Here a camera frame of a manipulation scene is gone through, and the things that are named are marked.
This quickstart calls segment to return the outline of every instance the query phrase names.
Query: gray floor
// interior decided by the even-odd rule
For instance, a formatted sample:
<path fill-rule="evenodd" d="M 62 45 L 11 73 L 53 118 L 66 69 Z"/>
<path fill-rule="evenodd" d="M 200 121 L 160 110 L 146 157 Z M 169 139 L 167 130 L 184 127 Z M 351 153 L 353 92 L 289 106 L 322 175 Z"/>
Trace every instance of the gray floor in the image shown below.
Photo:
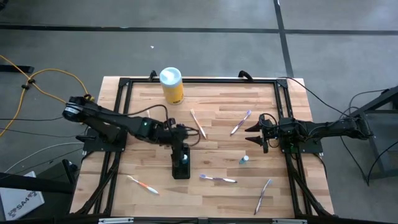
<path fill-rule="evenodd" d="M 397 30 L 395 0 L 280 0 L 287 29 Z M 0 22 L 79 26 L 211 27 L 277 29 L 272 0 L 13 0 Z M 59 68 L 77 74 L 95 96 L 106 75 L 148 75 L 164 67 L 185 76 L 235 77 L 245 70 L 254 77 L 285 76 L 278 34 L 209 34 L 155 32 L 44 32 L 0 30 L 0 54 L 17 64 Z M 287 35 L 295 77 L 340 110 L 361 91 L 398 84 L 398 36 Z M 17 107 L 23 75 L 0 75 L 2 118 Z M 81 95 L 74 80 L 57 73 L 37 77 L 48 92 L 67 99 Z M 377 94 L 358 97 L 363 105 Z M 339 114 L 310 96 L 314 121 L 333 121 Z M 20 118 L 55 118 L 63 105 L 29 90 Z M 17 121 L 12 129 L 70 136 L 84 130 L 65 120 Z M 0 140 L 0 170 L 45 146 L 76 142 L 7 132 Z M 335 213 L 341 217 L 396 222 L 398 178 L 374 180 L 367 187 L 338 138 L 322 141 Z M 373 154 L 367 142 L 347 140 L 367 172 Z M 18 172 L 81 146 L 59 147 L 10 170 Z M 79 164 L 80 152 L 65 156 Z M 36 172 L 50 165 L 35 167 Z"/>

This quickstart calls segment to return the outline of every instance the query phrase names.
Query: wooden tabletop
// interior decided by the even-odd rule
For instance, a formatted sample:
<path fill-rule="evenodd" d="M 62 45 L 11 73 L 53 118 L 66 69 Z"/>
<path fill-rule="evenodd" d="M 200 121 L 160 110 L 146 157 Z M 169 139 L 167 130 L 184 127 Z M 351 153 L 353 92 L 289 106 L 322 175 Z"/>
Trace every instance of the wooden tabletop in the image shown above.
<path fill-rule="evenodd" d="M 119 78 L 104 77 L 98 98 L 99 105 L 113 109 Z M 291 80 L 288 83 L 294 116 L 297 119 L 312 120 L 305 90 Z M 293 217 L 284 155 L 279 148 L 271 147 L 269 153 L 263 154 L 262 147 L 244 139 L 260 135 L 245 133 L 244 129 L 254 125 L 261 113 L 270 113 L 278 118 L 273 86 L 248 83 L 184 83 L 184 92 L 183 103 L 172 106 L 166 103 L 159 83 L 136 83 L 132 89 L 129 112 L 164 104 L 169 109 L 169 116 L 175 118 L 177 123 L 196 127 L 190 114 L 190 109 L 195 110 L 208 139 L 202 139 L 198 145 L 191 147 L 191 178 L 173 179 L 170 148 L 148 144 L 129 136 L 119 167 L 112 216 Z M 248 120 L 234 135 L 229 136 L 247 110 L 252 111 Z M 165 121 L 163 108 L 151 109 L 150 116 Z M 187 142 L 195 142 L 195 138 L 193 136 Z M 249 156 L 249 161 L 239 165 L 239 160 L 245 155 Z M 103 152 L 94 152 L 83 161 L 71 212 L 81 208 L 98 185 L 103 157 Z M 326 210 L 333 213 L 321 162 L 312 154 L 303 154 L 303 164 L 309 189 Z M 199 178 L 200 174 L 234 179 L 238 183 L 203 180 Z M 129 180 L 127 175 L 153 187 L 160 195 L 150 193 Z M 272 179 L 273 183 L 266 189 L 259 213 L 254 216 L 261 190 L 268 179 Z M 106 200 L 108 189 L 104 192 Z M 301 190 L 298 190 L 298 194 L 304 210 Z"/>

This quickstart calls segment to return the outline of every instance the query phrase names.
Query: label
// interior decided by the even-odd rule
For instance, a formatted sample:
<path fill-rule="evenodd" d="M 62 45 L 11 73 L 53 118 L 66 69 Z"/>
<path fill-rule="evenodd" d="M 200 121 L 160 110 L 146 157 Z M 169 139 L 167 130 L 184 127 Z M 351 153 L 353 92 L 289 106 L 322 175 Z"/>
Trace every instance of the label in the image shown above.
<path fill-rule="evenodd" d="M 179 104 L 184 99 L 184 87 L 182 82 L 180 82 L 180 84 L 174 88 L 169 88 L 165 85 L 162 85 L 162 87 L 166 101 L 171 105 Z"/>

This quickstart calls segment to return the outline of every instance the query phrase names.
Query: yellow container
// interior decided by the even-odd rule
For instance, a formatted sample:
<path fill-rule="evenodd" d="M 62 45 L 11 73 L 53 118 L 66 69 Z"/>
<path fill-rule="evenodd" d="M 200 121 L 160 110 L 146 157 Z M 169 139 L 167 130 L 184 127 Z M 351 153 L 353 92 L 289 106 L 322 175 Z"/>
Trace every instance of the yellow container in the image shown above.
<path fill-rule="evenodd" d="M 166 101 L 171 105 L 180 104 L 184 99 L 181 72 L 176 68 L 169 67 L 163 69 L 159 77 Z"/>

